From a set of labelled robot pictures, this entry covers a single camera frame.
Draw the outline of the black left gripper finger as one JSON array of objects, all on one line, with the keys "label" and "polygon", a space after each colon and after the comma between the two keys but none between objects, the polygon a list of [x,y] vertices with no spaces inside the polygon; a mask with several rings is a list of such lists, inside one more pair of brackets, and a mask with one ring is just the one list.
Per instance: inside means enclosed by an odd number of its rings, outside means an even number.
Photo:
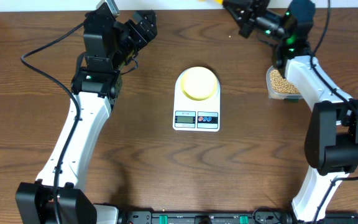
[{"label": "black left gripper finger", "polygon": [[148,23],[144,20],[141,20],[138,23],[128,20],[124,24],[129,29],[129,36],[134,40],[137,51],[140,51],[150,42],[150,29],[147,26]]},{"label": "black left gripper finger", "polygon": [[136,30],[144,39],[154,39],[157,36],[157,15],[153,10],[136,11],[133,18],[137,22]]}]

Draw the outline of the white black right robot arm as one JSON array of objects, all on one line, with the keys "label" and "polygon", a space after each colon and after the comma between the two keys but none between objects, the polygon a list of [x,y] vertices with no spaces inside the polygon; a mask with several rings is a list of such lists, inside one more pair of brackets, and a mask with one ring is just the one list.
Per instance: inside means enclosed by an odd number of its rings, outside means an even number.
[{"label": "white black right robot arm", "polygon": [[341,90],[324,72],[316,48],[308,40],[315,4],[293,0],[284,14],[271,11],[264,0],[223,1],[223,8],[239,26],[239,33],[265,36],[272,48],[272,64],[294,85],[311,110],[305,138],[308,171],[291,210],[281,223],[328,222],[326,207],[343,182],[357,181],[358,100]]}]

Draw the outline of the yellow measuring scoop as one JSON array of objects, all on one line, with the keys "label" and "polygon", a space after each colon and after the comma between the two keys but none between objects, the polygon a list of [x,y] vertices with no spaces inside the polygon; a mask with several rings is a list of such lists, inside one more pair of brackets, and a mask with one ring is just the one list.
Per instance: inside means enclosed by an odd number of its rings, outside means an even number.
[{"label": "yellow measuring scoop", "polygon": [[223,4],[223,1],[224,0],[197,0],[198,2],[208,2],[208,3],[216,3],[216,4],[220,4],[222,5]]}]

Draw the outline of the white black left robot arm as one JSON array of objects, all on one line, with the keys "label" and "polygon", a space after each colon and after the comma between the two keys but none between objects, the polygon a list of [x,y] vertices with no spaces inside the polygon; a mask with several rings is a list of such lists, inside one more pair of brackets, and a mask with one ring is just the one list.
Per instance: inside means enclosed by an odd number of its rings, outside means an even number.
[{"label": "white black left robot arm", "polygon": [[70,109],[55,148],[33,183],[23,182],[16,204],[24,223],[122,223],[115,206],[93,204],[85,195],[86,175],[102,127],[122,87],[123,68],[157,36],[152,10],[136,11],[127,22],[102,3],[81,24],[85,51],[65,88]]}]

